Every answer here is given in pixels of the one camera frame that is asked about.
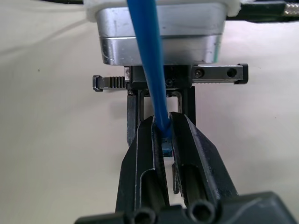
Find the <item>white tabletop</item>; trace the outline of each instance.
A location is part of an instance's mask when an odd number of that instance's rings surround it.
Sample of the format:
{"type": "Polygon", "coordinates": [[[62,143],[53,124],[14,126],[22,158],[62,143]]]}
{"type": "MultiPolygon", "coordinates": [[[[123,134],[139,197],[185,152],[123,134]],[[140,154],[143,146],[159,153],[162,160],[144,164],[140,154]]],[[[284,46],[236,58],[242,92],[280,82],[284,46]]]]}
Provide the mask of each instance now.
{"type": "MultiPolygon", "coordinates": [[[[127,96],[92,89],[93,75],[124,74],[102,63],[96,24],[81,6],[1,0],[0,28],[0,222],[113,212],[127,96]]],[[[220,63],[248,63],[249,83],[196,86],[197,127],[239,194],[274,191],[297,219],[298,35],[299,23],[227,23],[220,63]]]]}

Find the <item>mounting hole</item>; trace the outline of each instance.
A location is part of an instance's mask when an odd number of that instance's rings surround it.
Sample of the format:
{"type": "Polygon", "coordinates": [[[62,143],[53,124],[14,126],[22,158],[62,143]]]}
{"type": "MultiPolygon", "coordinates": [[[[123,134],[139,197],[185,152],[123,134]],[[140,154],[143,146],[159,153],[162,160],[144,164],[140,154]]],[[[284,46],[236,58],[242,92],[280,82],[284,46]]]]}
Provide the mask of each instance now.
{"type": "Polygon", "coordinates": [[[234,78],[237,75],[237,73],[238,72],[236,69],[229,69],[226,74],[228,77],[234,78]]]}
{"type": "Polygon", "coordinates": [[[165,81],[165,85],[166,85],[166,87],[171,88],[173,86],[173,81],[170,78],[168,78],[165,81]]]}
{"type": "Polygon", "coordinates": [[[134,216],[134,224],[154,224],[156,215],[150,209],[143,209],[138,211],[134,216]]]}
{"type": "Polygon", "coordinates": [[[202,78],[205,75],[205,71],[203,69],[196,69],[194,74],[197,78],[202,78]]]}
{"type": "Polygon", "coordinates": [[[206,201],[199,201],[194,203],[190,209],[191,218],[197,223],[209,224],[214,221],[215,209],[213,205],[206,201]]]}

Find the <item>white surface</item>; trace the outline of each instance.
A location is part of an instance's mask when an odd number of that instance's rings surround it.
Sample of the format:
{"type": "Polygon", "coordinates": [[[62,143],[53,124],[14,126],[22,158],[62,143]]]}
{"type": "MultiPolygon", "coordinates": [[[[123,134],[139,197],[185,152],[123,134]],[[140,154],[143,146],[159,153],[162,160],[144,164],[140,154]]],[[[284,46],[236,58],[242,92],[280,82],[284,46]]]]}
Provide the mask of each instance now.
{"type": "MultiPolygon", "coordinates": [[[[211,0],[156,0],[157,5],[178,5],[192,3],[210,3],[211,0]]],[[[213,0],[222,2],[228,8],[228,16],[236,16],[241,9],[240,0],[213,0]]],[[[84,0],[87,19],[96,22],[95,14],[104,8],[125,7],[127,0],[84,0]]]]}
{"type": "MultiPolygon", "coordinates": [[[[96,25],[80,6],[2,0],[0,24],[0,223],[112,212],[127,97],[95,93],[91,78],[123,68],[103,65],[96,25]]],[[[239,193],[273,190],[297,219],[298,35],[299,23],[227,23],[220,63],[248,63],[250,81],[196,86],[197,127],[239,193]]]]}

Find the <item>blue tube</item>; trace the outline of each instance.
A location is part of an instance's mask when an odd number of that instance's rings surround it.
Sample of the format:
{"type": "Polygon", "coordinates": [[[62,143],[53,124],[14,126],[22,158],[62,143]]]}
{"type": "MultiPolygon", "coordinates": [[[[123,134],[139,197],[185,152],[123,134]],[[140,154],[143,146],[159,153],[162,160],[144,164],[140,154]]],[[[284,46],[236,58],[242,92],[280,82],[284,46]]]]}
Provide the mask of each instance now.
{"type": "Polygon", "coordinates": [[[128,0],[143,69],[153,103],[156,124],[170,137],[164,78],[164,57],[155,0],[128,0]]]}

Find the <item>blue plastic rod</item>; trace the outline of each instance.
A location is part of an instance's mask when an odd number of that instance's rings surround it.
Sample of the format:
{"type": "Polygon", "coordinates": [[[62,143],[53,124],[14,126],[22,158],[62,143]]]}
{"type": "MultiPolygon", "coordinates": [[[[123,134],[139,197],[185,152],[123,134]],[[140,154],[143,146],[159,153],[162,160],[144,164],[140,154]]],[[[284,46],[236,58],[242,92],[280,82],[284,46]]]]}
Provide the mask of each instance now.
{"type": "Polygon", "coordinates": [[[164,58],[156,2],[155,0],[128,0],[128,8],[154,107],[156,124],[164,137],[170,137],[163,70],[164,58]]]}

